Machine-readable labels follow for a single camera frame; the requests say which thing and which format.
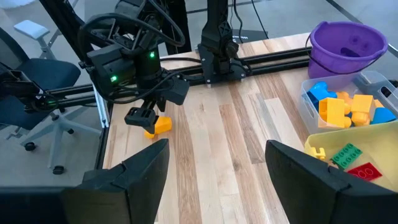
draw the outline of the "purple bucket handle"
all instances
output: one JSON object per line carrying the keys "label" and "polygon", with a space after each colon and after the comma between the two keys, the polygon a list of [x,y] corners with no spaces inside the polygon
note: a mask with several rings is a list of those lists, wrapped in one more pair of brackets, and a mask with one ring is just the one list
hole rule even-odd
{"label": "purple bucket handle", "polygon": [[[311,37],[314,39],[314,31],[315,31],[315,30],[318,30],[319,28],[321,28],[321,26],[326,26],[326,25],[328,25],[328,24],[329,24],[329,22],[327,22],[327,21],[323,21],[323,22],[319,23],[319,24],[314,28],[314,30],[310,33],[310,35],[308,36],[307,40],[305,41],[305,47],[307,47],[308,41],[310,40]],[[315,62],[317,65],[321,66],[321,68],[325,69],[325,70],[328,71],[328,72],[331,72],[331,73],[334,73],[334,74],[337,74],[337,75],[348,75],[348,74],[360,72],[360,71],[364,70],[365,68],[368,68],[369,66],[371,66],[371,65],[372,65],[374,62],[376,62],[377,60],[379,60],[379,58],[381,58],[381,57],[387,52],[387,48],[388,48],[387,39],[384,37],[384,35],[383,35],[382,33],[380,33],[378,30],[376,30],[376,29],[374,29],[374,28],[372,28],[372,27],[367,27],[367,28],[368,28],[368,29],[372,29],[374,32],[380,34],[380,36],[383,38],[383,41],[384,41],[385,44],[384,44],[383,49],[381,49],[381,50],[379,50],[379,51],[377,51],[377,52],[375,52],[375,53],[373,54],[373,56],[375,56],[375,58],[373,59],[373,61],[372,61],[371,63],[367,64],[365,67],[363,67],[363,68],[361,68],[361,69],[359,69],[359,70],[357,70],[357,71],[353,71],[353,72],[349,72],[349,73],[347,73],[347,72],[345,72],[345,73],[335,72],[335,71],[333,71],[333,70],[330,70],[330,69],[327,68],[326,66],[322,65],[318,60],[316,60],[315,58],[313,58],[308,52],[307,52],[307,54],[308,54],[308,56],[310,57],[310,59],[311,59],[313,62]]]}

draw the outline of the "orange lego brick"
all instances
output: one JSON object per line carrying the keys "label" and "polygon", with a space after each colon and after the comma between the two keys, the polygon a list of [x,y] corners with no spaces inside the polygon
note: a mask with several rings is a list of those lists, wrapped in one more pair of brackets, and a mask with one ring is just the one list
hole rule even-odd
{"label": "orange lego brick", "polygon": [[374,104],[376,105],[377,108],[384,107],[379,100],[374,100]]}
{"label": "orange lego brick", "polygon": [[[169,117],[160,116],[155,124],[155,134],[162,134],[166,131],[170,131],[172,129],[172,119]],[[151,134],[145,131],[145,137],[152,139],[155,137],[155,134]]]}
{"label": "orange lego brick", "polygon": [[353,99],[349,97],[349,94],[345,91],[337,92],[337,98],[344,100],[345,103],[349,104],[350,106],[353,104]]}
{"label": "orange lego brick", "polygon": [[351,119],[356,126],[366,125],[373,120],[376,104],[372,95],[354,95]]}
{"label": "orange lego brick", "polygon": [[342,99],[326,98],[319,101],[319,115],[323,122],[319,122],[320,128],[349,128],[351,120],[346,117],[346,112],[349,113],[350,106]]}

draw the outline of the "office chair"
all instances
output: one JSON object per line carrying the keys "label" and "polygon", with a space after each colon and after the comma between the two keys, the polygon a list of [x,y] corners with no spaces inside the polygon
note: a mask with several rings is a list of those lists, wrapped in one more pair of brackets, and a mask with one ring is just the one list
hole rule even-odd
{"label": "office chair", "polygon": [[[20,45],[4,30],[0,28],[0,62],[13,70],[20,70],[28,78],[35,81],[44,90],[65,88],[73,86],[80,76],[80,70],[68,62],[61,62],[51,59],[29,58]],[[54,166],[57,152],[60,150],[62,134],[66,131],[73,134],[74,129],[100,134],[101,131],[87,127],[68,120],[74,118],[77,112],[61,114],[57,112],[39,112],[28,114],[24,111],[24,105],[14,96],[8,96],[0,100],[0,124],[13,125],[18,128],[11,137],[19,138],[36,127],[46,117],[50,116],[53,123],[38,133],[28,137],[21,143],[27,151],[33,151],[36,145],[33,140],[42,137],[49,132],[54,132],[54,139],[50,149],[48,167],[53,168],[54,174],[62,174],[63,166]]]}

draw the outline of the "wooden tabletop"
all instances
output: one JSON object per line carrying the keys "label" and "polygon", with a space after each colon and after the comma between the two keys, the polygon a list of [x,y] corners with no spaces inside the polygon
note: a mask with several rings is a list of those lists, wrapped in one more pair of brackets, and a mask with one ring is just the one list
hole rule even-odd
{"label": "wooden tabletop", "polygon": [[[304,47],[308,34],[241,45],[247,57]],[[174,57],[199,58],[194,52]],[[164,62],[167,69],[196,65]],[[170,164],[156,222],[288,223],[272,185],[264,151],[268,139],[298,150],[308,137],[297,105],[307,68],[245,78],[243,82],[193,86],[183,106],[167,103],[173,129],[155,139],[128,126],[132,106],[114,105],[106,169],[160,138],[170,140]]]}

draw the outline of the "yellow tray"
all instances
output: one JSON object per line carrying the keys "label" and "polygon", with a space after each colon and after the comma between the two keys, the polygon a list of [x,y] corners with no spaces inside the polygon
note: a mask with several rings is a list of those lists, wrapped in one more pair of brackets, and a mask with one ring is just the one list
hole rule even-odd
{"label": "yellow tray", "polygon": [[351,143],[363,154],[347,170],[370,162],[383,175],[371,182],[398,192],[398,121],[313,134],[305,143],[305,153],[312,156],[311,147],[325,149],[329,161],[346,144]]}

